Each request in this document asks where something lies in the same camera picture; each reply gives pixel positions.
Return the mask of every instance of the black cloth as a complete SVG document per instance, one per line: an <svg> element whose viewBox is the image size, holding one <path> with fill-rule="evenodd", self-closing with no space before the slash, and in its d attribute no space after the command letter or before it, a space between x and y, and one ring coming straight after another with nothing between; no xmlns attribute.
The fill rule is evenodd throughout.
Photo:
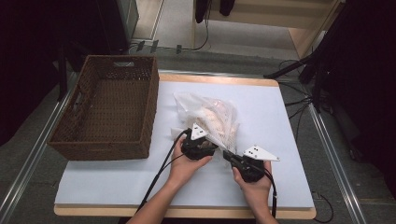
<svg viewBox="0 0 396 224"><path fill-rule="evenodd" d="M396 3L350 0L346 7L351 9L327 52L335 60L323 89L342 107L334 116L355 159L378 168L396 197L396 30L378 25L396 22Z"/></svg>
<svg viewBox="0 0 396 224"><path fill-rule="evenodd" d="M219 12L223 16L229 16L231 10L233 10L233 4L235 0L221 0ZM195 2L195 20L197 23L201 23L204 20L207 8L212 4L209 0L196 0Z"/></svg>
<svg viewBox="0 0 396 224"><path fill-rule="evenodd" d="M47 0L0 2L0 146L59 81Z"/></svg>

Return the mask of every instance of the cable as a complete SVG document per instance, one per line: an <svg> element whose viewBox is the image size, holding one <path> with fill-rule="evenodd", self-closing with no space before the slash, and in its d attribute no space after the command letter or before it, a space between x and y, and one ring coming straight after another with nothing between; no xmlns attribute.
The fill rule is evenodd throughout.
<svg viewBox="0 0 396 224"><path fill-rule="evenodd" d="M303 113L304 113L304 111L306 110L306 108L309 106L309 104L310 104L310 103L305 104L305 105L303 106L303 110L301 111L300 117L298 118L297 128L296 128L296 136L295 136L296 144L297 144L297 141L298 141L298 132L299 132L299 130L300 130L301 117L303 116Z"/></svg>
<svg viewBox="0 0 396 224"><path fill-rule="evenodd" d="M311 96L311 95L309 95L308 93L306 93L305 91L301 91L301 90L299 90L299 89L297 89L297 88L295 88L295 87L293 87L293 86L291 86L291 85L289 85L289 84L286 84L286 83L283 83L283 82L279 82L279 84L280 84L280 85L287 86L287 87L289 87L289 88L292 88L292 89L294 89L295 91L300 92L300 93L302 93L302 94L304 94L304 95Z"/></svg>
<svg viewBox="0 0 396 224"><path fill-rule="evenodd" d="M138 45L139 45L139 43L133 43L133 42L131 42L131 44L129 45L129 48L135 47L135 46L138 46Z"/></svg>
<svg viewBox="0 0 396 224"><path fill-rule="evenodd" d="M283 63L289 63L289 62L300 63L300 61L294 60L294 59L285 60L285 61L281 62L281 63L277 66L278 70L279 70L279 71L281 70L280 67L281 67L281 65L282 65Z"/></svg>
<svg viewBox="0 0 396 224"><path fill-rule="evenodd" d="M181 49L181 50L185 50L185 51L195 51L195 50L199 50L199 49L203 48L203 47L206 45L206 43L207 43L207 41L208 41L208 39L209 39L209 29L208 29L208 26L209 26L209 18L210 18L210 10L211 10L211 8L212 8L212 0L209 0L209 1L207 2L206 12L205 12L206 39L205 39L204 44L202 44L200 47L195 48L195 49ZM132 49L133 47L136 47L136 46L131 46L131 48L128 50L128 53L129 53L129 54L131 54L131 49ZM157 49L175 49L175 48L157 47Z"/></svg>
<svg viewBox="0 0 396 224"><path fill-rule="evenodd" d="M261 168L250 164L251 167L253 167L256 170L262 171ZM277 192L276 192L276 185L275 185L275 181L273 176L271 175L271 172L269 172L265 167L264 167L264 175L268 177L268 179L271 181L271 184L273 186L273 205L272 205L272 211L271 211L271 215L273 217L276 217L276 200L277 200Z"/></svg>
<svg viewBox="0 0 396 224"><path fill-rule="evenodd" d="M154 176L154 179L151 181L150 186L148 187L148 191L146 192L145 197L143 198L142 202L140 203L139 207L136 210L136 213L145 205L145 203L147 202L147 199L149 197L149 194L151 193L152 189L154 188L155 184L157 183L158 178L160 178L161 173L163 172L163 170L169 165L171 164L174 160L180 158L181 156L183 156L184 154L172 159L171 161L169 161L168 163L166 163L170 157L170 155L172 154L173 149L175 148L175 145L178 141L178 139L180 139L180 137L187 133L187 130L184 130L181 134L178 135L178 137L175 139L174 144L171 146L171 148L169 149L168 154L166 155L165 160L163 161L163 165L161 166L160 170L158 171L158 174L156 174Z"/></svg>
<svg viewBox="0 0 396 224"><path fill-rule="evenodd" d="M320 108L323 111L332 115L332 113L333 113L332 104L331 104L331 100L329 99L329 95L321 95L319 100L320 100Z"/></svg>
<svg viewBox="0 0 396 224"><path fill-rule="evenodd" d="M332 214L331 214L330 218L329 218L328 220L326 220L326 221L318 220L318 219L316 219L315 217L314 217L314 220L315 220L316 222L319 222L319 223L329 223L329 222L331 222L332 219L334 218L334 210L332 209L332 204L331 204L331 203L329 202L329 200L327 200L327 198L325 198L323 195L319 194L319 196L320 196L320 198L323 198L323 199L326 201L326 203L330 206L330 209L332 210Z"/></svg>
<svg viewBox="0 0 396 224"><path fill-rule="evenodd" d="M296 102L291 102L291 103L285 103L285 106L291 106L291 105L297 105L300 103L310 103L312 101L312 97L306 97L303 100L296 101Z"/></svg>
<svg viewBox="0 0 396 224"><path fill-rule="evenodd" d="M310 102L308 102L308 103L305 103L300 109L298 109L294 114L292 114L292 115L290 115L289 116L289 119L292 119L292 118L294 118L296 115L298 115L299 113L301 113L303 110L304 110L304 108L306 107L306 106L308 106L309 104L311 104L312 103L312 101L310 101Z"/></svg>

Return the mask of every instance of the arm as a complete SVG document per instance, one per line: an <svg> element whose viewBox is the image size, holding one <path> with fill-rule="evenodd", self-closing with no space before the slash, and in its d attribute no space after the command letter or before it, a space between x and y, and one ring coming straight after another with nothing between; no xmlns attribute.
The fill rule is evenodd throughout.
<svg viewBox="0 0 396 224"><path fill-rule="evenodd" d="M263 164L264 168L271 173L271 162ZM246 183L238 169L233 167L233 179L241 187L248 206L253 212L258 224L273 224L277 221L271 216L268 207L268 194L271 188L271 181L264 176L255 183Z"/></svg>
<svg viewBox="0 0 396 224"><path fill-rule="evenodd" d="M182 155L180 139L172 155L172 159ZM191 179L192 175L202 166L206 165L212 157L205 157L199 161L191 161L185 156L174 160L171 172L163 187L132 217L127 224L155 224L161 223L169 204L177 192Z"/></svg>

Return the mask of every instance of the metal frame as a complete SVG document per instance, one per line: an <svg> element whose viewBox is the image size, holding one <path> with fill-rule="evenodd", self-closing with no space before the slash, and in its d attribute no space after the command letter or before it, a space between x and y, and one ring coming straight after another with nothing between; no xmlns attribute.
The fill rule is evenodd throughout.
<svg viewBox="0 0 396 224"><path fill-rule="evenodd" d="M327 132L321 115L317 113L312 104L309 105L309 111L311 112L311 117L315 123L315 126L317 127L320 140L329 159L335 179L338 183L338 186L340 187L341 193L343 194L346 207L353 223L367 223L363 211L361 210L361 204L359 203L355 191L349 183L347 173L345 172L344 167L338 158L337 152L335 151L334 145L332 144L332 139Z"/></svg>
<svg viewBox="0 0 396 224"><path fill-rule="evenodd" d="M73 73L70 76L68 83L71 87L74 87L76 82L77 74ZM49 120L41 131L41 134L38 136L35 145L32 147L32 150L29 153L28 158L26 159L14 182L8 189L6 197L0 207L0 224L8 223L9 219L11 218L11 215L15 207L17 206L18 201L20 200L24 190L26 189L26 186L29 183L32 174L35 171L35 168L37 167L38 162L40 161L41 156L44 153L44 150L46 149L47 138L49 137L57 119L60 117L65 104L69 100L70 92L71 90L69 90L64 99L61 102L58 102L54 107L51 115L49 116Z"/></svg>

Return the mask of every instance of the white paper sheet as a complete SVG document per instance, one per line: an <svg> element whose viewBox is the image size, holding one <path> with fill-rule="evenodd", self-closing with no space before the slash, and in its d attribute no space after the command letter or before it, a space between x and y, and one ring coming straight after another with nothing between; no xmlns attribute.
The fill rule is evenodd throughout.
<svg viewBox="0 0 396 224"><path fill-rule="evenodd" d="M172 146L170 129L183 127L173 93L190 91L232 102L240 123L238 154L254 144L277 155L273 176L278 207L314 207L289 119L278 87L160 82L149 157L139 161L70 161L55 199L57 204L140 204ZM166 169L151 192L163 185ZM200 169L172 205L247 206L230 166L212 160Z"/></svg>

